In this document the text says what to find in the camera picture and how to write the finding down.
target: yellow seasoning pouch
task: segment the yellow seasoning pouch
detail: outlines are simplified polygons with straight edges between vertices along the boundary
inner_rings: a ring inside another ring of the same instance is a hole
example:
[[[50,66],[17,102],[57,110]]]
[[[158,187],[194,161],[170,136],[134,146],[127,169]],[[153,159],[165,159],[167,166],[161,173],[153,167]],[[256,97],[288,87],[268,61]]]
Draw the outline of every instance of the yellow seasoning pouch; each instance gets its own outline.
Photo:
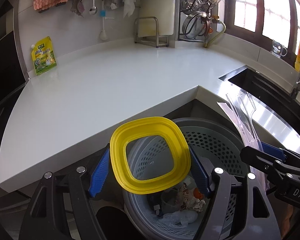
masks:
[[[31,53],[35,72],[40,75],[57,65],[50,37],[38,41]]]

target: hanging spoon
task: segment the hanging spoon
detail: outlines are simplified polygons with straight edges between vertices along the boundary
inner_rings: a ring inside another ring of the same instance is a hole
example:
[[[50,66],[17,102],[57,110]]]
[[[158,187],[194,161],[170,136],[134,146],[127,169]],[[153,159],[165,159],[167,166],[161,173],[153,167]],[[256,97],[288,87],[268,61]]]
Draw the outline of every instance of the hanging spoon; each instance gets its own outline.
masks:
[[[97,13],[97,8],[95,7],[95,5],[94,5],[94,0],[93,0],[93,6],[91,7],[91,9],[89,10],[89,13],[91,14],[91,15],[94,15],[94,14],[96,14]]]

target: black sink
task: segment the black sink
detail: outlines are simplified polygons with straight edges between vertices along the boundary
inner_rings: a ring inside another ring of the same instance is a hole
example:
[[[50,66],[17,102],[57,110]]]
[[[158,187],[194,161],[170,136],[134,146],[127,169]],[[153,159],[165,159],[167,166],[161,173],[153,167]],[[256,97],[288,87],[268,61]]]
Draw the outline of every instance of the black sink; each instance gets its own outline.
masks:
[[[300,135],[300,105],[290,96],[254,70],[243,66],[222,77],[263,102]]]

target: silver screw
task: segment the silver screw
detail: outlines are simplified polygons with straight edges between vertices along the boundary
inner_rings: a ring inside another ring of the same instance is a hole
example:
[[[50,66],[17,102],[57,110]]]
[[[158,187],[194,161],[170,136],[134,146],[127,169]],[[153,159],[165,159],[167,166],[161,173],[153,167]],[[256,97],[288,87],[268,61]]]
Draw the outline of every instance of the silver screw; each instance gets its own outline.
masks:
[[[77,168],[77,172],[78,172],[78,173],[83,173],[83,172],[85,172],[85,171],[86,171],[86,168],[83,167],[83,166],[80,166],[80,167]]]
[[[253,174],[253,173],[248,173],[248,178],[249,179],[255,179],[256,178],[256,176]]]
[[[52,173],[51,173],[50,171],[48,171],[48,172],[46,172],[46,173],[44,174],[44,177],[45,177],[46,179],[51,178],[51,176],[52,176]]]
[[[223,169],[221,169],[221,168],[215,168],[214,172],[218,173],[218,174],[222,174],[223,173]]]

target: white countertop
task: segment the white countertop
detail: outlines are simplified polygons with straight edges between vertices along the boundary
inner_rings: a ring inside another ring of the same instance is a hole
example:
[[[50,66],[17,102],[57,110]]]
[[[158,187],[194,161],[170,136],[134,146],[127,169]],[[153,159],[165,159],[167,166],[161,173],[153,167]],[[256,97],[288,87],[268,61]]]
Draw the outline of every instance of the white countertop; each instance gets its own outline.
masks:
[[[229,87],[218,77],[247,63],[217,46],[156,49],[128,42],[64,55],[27,83],[2,138],[1,188],[12,192],[92,154],[127,120],[163,116],[194,98],[206,103],[206,90],[225,98]],[[255,120],[262,125],[272,118],[264,127],[300,153],[293,132],[262,111]]]

